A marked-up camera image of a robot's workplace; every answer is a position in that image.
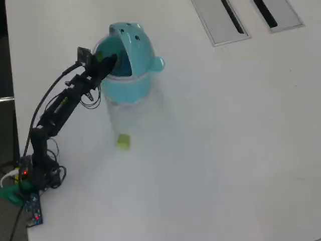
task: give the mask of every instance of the white table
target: white table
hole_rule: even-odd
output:
[[[306,27],[278,34],[232,2],[252,39],[214,49],[190,0],[7,1],[21,150],[45,90],[109,24],[141,23],[167,64],[129,152],[105,102],[76,108],[30,241],[321,237],[321,2],[292,0]]]

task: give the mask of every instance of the light blue bin lid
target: light blue bin lid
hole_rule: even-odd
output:
[[[103,58],[112,54],[117,54],[119,59],[126,56],[127,61],[122,61],[122,69],[118,70],[117,76],[139,78],[150,71],[160,72],[165,67],[164,60],[155,56],[151,42],[139,24],[111,24],[109,36],[98,43],[95,52],[102,53]]]

